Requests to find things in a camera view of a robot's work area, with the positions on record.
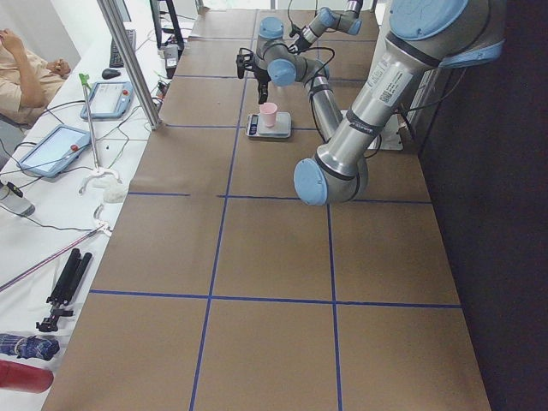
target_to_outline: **dark wall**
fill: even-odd
[[[493,411],[548,410],[547,10],[508,2],[420,155]]]

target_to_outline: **white table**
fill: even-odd
[[[109,33],[98,35],[94,44],[90,46],[89,51],[83,56],[79,64],[73,68],[72,74],[55,96],[50,107],[83,99],[83,91],[78,73],[89,74],[90,85],[95,81],[103,81],[101,73],[103,69],[108,67],[110,39]],[[137,30],[137,46],[136,55],[140,62],[141,70],[146,78],[148,89],[153,90],[158,80],[160,80],[160,76],[165,75],[165,70],[164,63],[158,56],[151,21],[149,27]],[[125,68],[120,68],[120,70],[122,75],[112,79],[112,81],[129,80]],[[151,131],[145,114],[139,108],[139,105],[140,102],[135,96],[127,114],[121,120],[94,122],[95,133],[99,140],[98,153],[102,166],[108,167],[123,148],[121,157],[117,159],[111,168],[118,171],[123,184],[126,186],[137,170],[140,157],[145,150]],[[79,116],[82,106],[83,104],[72,104],[54,110],[54,113],[65,124],[88,130],[87,123],[81,120]],[[127,119],[130,114],[130,118],[121,126],[121,130],[129,137],[129,141],[118,130],[109,133],[121,121]],[[57,124],[59,124],[59,121],[54,116],[48,113],[44,114],[30,130],[25,141],[39,142]],[[30,146],[21,146],[15,152],[14,157],[19,159],[30,149]],[[68,169],[82,166],[90,169],[93,168],[91,149],[85,150],[80,155],[80,158],[76,159]],[[15,161],[11,159],[3,168],[0,178],[2,178],[3,182],[10,181],[17,186],[25,185],[35,178],[25,176],[21,172],[4,174],[16,170],[18,170],[18,167]],[[94,178],[89,181],[85,193],[82,195],[78,194],[78,188],[82,180],[90,172],[87,169],[79,169],[59,175],[53,181],[41,179],[23,188],[25,197],[36,206],[35,213],[30,217],[42,224],[57,227],[93,229],[93,212],[103,203],[104,190],[94,187],[94,183],[99,179]],[[108,221],[110,226],[114,227],[121,209],[121,203],[105,204],[100,218]],[[37,264],[40,260],[66,247],[85,234],[73,230],[59,231],[56,229],[41,228],[25,218],[17,217],[5,210],[0,210],[0,227],[2,227],[2,235],[0,235],[1,284],[6,283],[11,278],[16,277],[29,267]],[[82,255],[89,252],[92,253],[93,257],[87,268],[86,275],[80,284],[79,291],[74,296],[74,316],[60,319],[58,322],[59,331],[50,333],[50,335],[54,336],[60,342],[62,346],[61,351],[50,361],[37,359],[17,360],[15,357],[4,354],[0,354],[0,359],[51,369],[53,372],[59,368],[72,330],[78,320],[81,306],[84,304],[108,240],[109,238],[106,235],[96,234],[77,246]],[[29,277],[22,279],[17,284],[0,293],[0,313],[2,313],[0,316],[0,332],[27,337],[41,334],[37,332],[35,323],[37,321],[41,322],[44,317],[48,317],[50,314],[51,305],[46,304],[45,301],[50,295],[55,281],[61,274],[69,254],[70,251],[67,251],[61,257],[51,261]],[[2,409],[17,411],[39,410],[47,394],[48,391],[42,394],[28,394],[0,390],[0,403],[2,404]]]

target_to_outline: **blue joint cap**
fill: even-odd
[[[327,203],[327,181],[324,173],[311,158],[301,160],[293,174],[295,191],[309,206],[323,206]]]
[[[283,23],[277,17],[266,17],[260,22],[259,36],[263,39],[281,39],[283,37]]]
[[[400,39],[428,39],[450,26],[468,5],[468,0],[394,0],[390,29]]]
[[[318,12],[319,20],[326,27],[331,27],[335,24],[335,16],[327,7],[322,7]]]
[[[361,29],[361,19],[356,19],[352,23],[352,26],[350,26],[350,29],[348,30],[348,34],[351,36],[355,36],[360,32]]]
[[[458,69],[460,67],[478,66],[497,60],[503,52],[504,40],[482,49],[465,51],[456,56],[446,57],[439,64],[442,69]]]
[[[266,68],[268,75],[276,86],[289,86],[297,78],[297,69],[295,65],[285,58],[272,60]]]

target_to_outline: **red roll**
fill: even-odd
[[[44,392],[53,383],[53,372],[35,366],[0,360],[0,388],[12,391]]]

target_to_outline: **pink cup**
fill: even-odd
[[[259,106],[260,118],[266,127],[276,125],[277,105],[274,103],[263,103]]]

